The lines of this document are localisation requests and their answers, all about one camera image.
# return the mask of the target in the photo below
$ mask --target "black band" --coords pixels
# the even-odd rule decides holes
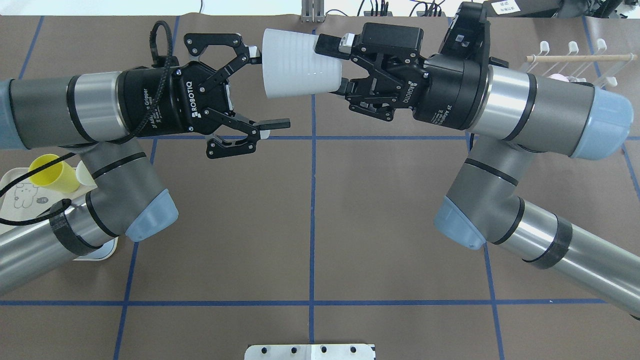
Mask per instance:
[[[89,214],[91,214],[91,218],[95,222],[96,225],[104,232],[105,234],[111,236],[112,238],[116,238],[118,235],[113,231],[109,230],[109,228],[104,225],[104,222],[100,220],[98,214],[95,212],[95,208],[93,208],[93,204],[91,203],[91,192],[86,193],[84,196],[84,201],[86,202],[86,208],[89,210]]]
[[[518,181],[513,176],[505,174],[505,173],[501,172],[500,170],[498,170],[498,169],[496,169],[494,167],[491,167],[491,166],[489,166],[489,165],[487,165],[485,163],[481,163],[480,161],[473,160],[471,158],[467,158],[465,160],[465,164],[469,164],[469,165],[475,166],[477,168],[481,168],[482,170],[484,170],[486,172],[489,172],[489,173],[491,173],[491,174],[493,174],[493,175],[495,175],[495,176],[497,176],[497,177],[499,177],[499,178],[511,183],[513,186],[518,186]]]
[[[533,104],[536,102],[536,94],[538,93],[538,82],[536,76],[533,74],[527,74],[529,76],[529,95],[527,96],[527,104],[524,106],[524,111],[518,124],[513,128],[512,132],[505,137],[504,141],[512,141],[520,132],[522,128],[527,124],[527,120],[531,116],[531,110],[533,110]]]
[[[503,237],[501,237],[500,240],[493,242],[494,245],[500,245],[501,243],[504,243],[508,238],[511,237],[511,235],[513,235],[516,229],[518,229],[518,225],[520,225],[520,221],[522,220],[522,215],[524,215],[524,200],[522,200],[521,197],[519,197],[518,200],[520,201],[520,205],[518,207],[518,214],[516,215],[513,224],[511,224],[511,227],[509,228],[507,233]]]
[[[548,269],[562,260],[569,251],[569,244],[573,238],[573,226],[571,223],[556,215],[558,230],[551,246],[544,253],[533,260],[523,260],[539,269]]]
[[[56,211],[62,207],[61,202],[55,203],[51,206],[52,211]],[[69,226],[69,221],[67,221],[67,216],[64,212],[60,213],[58,216],[52,217],[49,219],[49,225],[51,226],[51,230],[56,235],[58,241],[65,247],[65,249],[73,252],[75,255],[83,256],[87,255],[90,252],[95,251],[96,249],[101,248],[101,246],[93,246],[86,242],[82,237],[78,236]]]
[[[96,142],[82,127],[78,112],[76,111],[76,83],[80,75],[76,75],[71,78],[69,85],[67,85],[67,107],[69,108],[69,115],[71,116],[71,122],[74,123],[76,131],[88,142]]]
[[[94,179],[97,179],[99,176],[104,175],[106,173],[108,173],[109,171],[115,169],[116,167],[121,167],[122,165],[125,165],[126,163],[130,163],[134,160],[140,159],[140,158],[144,158],[147,155],[144,152],[139,152],[137,154],[133,154],[133,155],[129,155],[126,158],[122,158],[118,161],[114,161],[112,163],[110,163],[109,165],[103,167],[102,169],[96,170],[94,173],[91,174],[91,177]]]

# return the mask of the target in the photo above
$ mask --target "blue end cap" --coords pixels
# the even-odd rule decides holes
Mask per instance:
[[[155,235],[178,219],[169,190],[164,189],[133,221],[125,234],[134,242]]]
[[[448,197],[444,197],[433,223],[446,237],[464,247],[478,250],[486,243],[480,230]]]
[[[626,97],[595,89],[593,105],[572,158],[600,160],[618,150],[629,135],[634,109]]]
[[[0,81],[0,149],[26,150],[22,143],[18,129],[15,128],[11,101],[9,100],[9,84],[12,79]]]

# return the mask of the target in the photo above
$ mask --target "white label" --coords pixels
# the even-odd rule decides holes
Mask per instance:
[[[491,6],[493,6],[495,13],[498,15],[520,11],[520,8],[518,7],[518,4],[516,4],[515,0],[498,1],[497,3],[491,3]]]

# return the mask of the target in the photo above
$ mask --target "gray floor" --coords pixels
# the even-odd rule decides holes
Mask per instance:
[[[0,79],[149,65],[155,20],[0,17]],[[260,45],[264,28],[314,28],[294,16],[165,20],[182,63],[187,32],[238,32]],[[359,33],[364,21],[329,16],[316,31]],[[423,56],[447,28],[446,19],[375,21],[422,27]],[[639,25],[495,19],[492,54],[517,68],[541,40],[556,53],[575,40],[586,53],[598,37],[611,53],[638,53]],[[203,60],[219,67],[231,56],[209,49]],[[344,75],[361,73],[349,64]],[[629,65],[612,89],[637,112],[639,74]],[[107,261],[69,263],[0,297],[0,358],[242,359],[247,345],[308,342],[374,343],[379,359],[638,358],[640,322],[629,315],[502,249],[467,250],[435,229],[467,154],[464,133],[401,111],[380,122],[334,95],[267,100],[258,66],[231,82],[238,112],[290,117],[273,133],[287,137],[222,160],[208,160],[198,137],[140,140],[180,218],[139,245],[124,239]],[[640,254],[638,119],[605,160],[538,156],[518,194]],[[3,152],[0,170],[51,151],[63,153]]]

